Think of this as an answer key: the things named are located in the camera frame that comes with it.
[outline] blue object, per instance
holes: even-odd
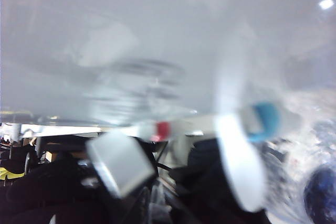
[[[304,189],[306,212],[315,224],[336,223],[336,174],[329,167],[319,167]]]
[[[270,102],[262,102],[253,107],[264,127],[264,131],[260,133],[248,133],[248,140],[250,142],[264,141],[276,133],[280,124],[280,114],[277,108]]]

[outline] yellow object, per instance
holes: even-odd
[[[86,159],[88,158],[88,156],[86,155],[85,152],[71,152],[71,155],[74,157],[74,158],[78,158],[78,159]],[[55,161],[57,157],[57,152],[46,152],[46,160],[49,161],[49,162],[53,162]]]
[[[25,175],[25,173],[15,174],[7,171],[5,168],[0,167],[0,180],[5,180],[6,176],[7,179],[14,179],[14,178],[21,178]]]

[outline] black seat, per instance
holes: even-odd
[[[8,224],[12,220],[13,215],[1,214],[0,215],[0,224]]]
[[[7,200],[6,194],[9,187],[0,187],[0,216],[10,216],[13,214],[18,214],[19,212],[27,211],[36,208],[36,204],[29,202],[10,202]]]
[[[0,160],[0,167],[5,168],[7,171],[15,174],[25,172],[25,162],[14,160]]]
[[[12,217],[6,224],[108,224],[108,215],[97,201],[38,208]]]
[[[180,200],[202,223],[267,223],[264,211],[244,212],[223,173],[217,139],[194,143],[188,165],[172,169]]]
[[[81,185],[81,180],[92,175],[74,158],[63,159],[33,169],[10,187],[7,198],[12,202],[69,201],[90,198],[92,190]]]
[[[13,147],[12,156],[10,160],[24,162],[28,152],[34,152],[34,147],[31,145],[25,145],[23,147]],[[9,150],[4,150],[0,152],[0,159],[9,160]]]

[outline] cable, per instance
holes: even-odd
[[[162,150],[161,150],[159,156],[156,159],[157,162],[160,160],[160,158],[161,158],[161,156],[162,156],[162,154],[164,152],[164,149],[166,149],[167,145],[168,145],[168,141],[164,143],[164,146],[162,147]]]
[[[168,171],[170,171],[170,170],[171,170],[171,168],[170,168],[170,167],[168,167],[168,166],[166,166],[166,165],[164,165],[164,164],[157,163],[156,165],[157,165],[159,168],[162,168],[162,169],[165,169],[165,170],[168,170]]]

